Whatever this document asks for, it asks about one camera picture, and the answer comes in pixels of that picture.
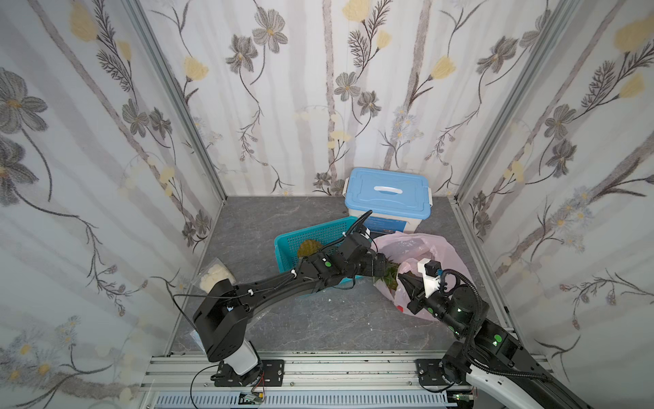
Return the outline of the pineapple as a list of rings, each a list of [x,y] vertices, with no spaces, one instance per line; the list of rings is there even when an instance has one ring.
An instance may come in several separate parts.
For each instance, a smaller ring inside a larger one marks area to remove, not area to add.
[[[395,293],[398,288],[398,269],[399,265],[395,262],[387,262],[384,273],[381,277],[376,277],[374,283],[383,283],[391,294]]]

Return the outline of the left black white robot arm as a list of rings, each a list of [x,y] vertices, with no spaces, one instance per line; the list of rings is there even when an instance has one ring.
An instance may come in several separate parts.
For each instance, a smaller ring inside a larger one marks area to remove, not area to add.
[[[206,356],[216,368],[211,381],[217,387],[258,386],[265,366],[253,344],[245,339],[247,325],[259,311],[286,298],[313,294],[355,281],[358,276],[381,279],[389,261],[371,239],[364,222],[366,211],[342,236],[299,259],[296,267],[274,277],[234,285],[216,283],[192,316]]]

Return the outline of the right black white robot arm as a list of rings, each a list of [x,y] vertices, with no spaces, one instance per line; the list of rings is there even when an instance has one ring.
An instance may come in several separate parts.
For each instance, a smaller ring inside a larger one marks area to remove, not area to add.
[[[450,385],[467,383],[507,408],[589,408],[591,405],[546,371],[516,336],[487,318],[485,302],[471,279],[427,263],[427,274],[400,274],[408,310],[427,312],[456,341],[440,359]]]

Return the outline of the white storage box blue lid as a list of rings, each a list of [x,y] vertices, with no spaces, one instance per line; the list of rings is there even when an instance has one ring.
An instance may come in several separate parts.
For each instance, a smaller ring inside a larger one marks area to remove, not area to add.
[[[353,169],[342,195],[350,216],[371,212],[364,225],[376,233],[415,233],[433,207],[426,177],[390,170]]]

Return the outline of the teal plastic basket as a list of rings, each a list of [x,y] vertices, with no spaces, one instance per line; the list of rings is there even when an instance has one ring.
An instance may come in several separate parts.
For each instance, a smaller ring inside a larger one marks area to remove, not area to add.
[[[283,278],[275,288],[299,288],[309,293],[355,285],[357,263],[371,254],[371,233],[360,218],[345,217],[291,233],[274,240],[275,257]]]

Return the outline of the white cotton packet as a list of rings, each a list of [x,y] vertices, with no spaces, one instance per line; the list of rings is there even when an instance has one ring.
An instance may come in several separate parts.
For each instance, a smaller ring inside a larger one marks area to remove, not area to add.
[[[197,287],[208,294],[217,283],[225,279],[232,285],[236,283],[236,279],[228,267],[219,258],[215,258],[201,270],[197,278]]]

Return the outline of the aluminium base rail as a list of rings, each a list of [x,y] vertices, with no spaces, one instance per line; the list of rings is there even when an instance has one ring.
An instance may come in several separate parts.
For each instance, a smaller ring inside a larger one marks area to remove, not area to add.
[[[419,383],[417,361],[441,350],[263,352],[283,361],[281,384],[262,383],[262,408],[534,408],[536,402],[506,378],[473,373],[446,388]],[[217,366],[198,354],[153,358],[141,381],[136,408],[248,408],[246,387],[216,387]]]

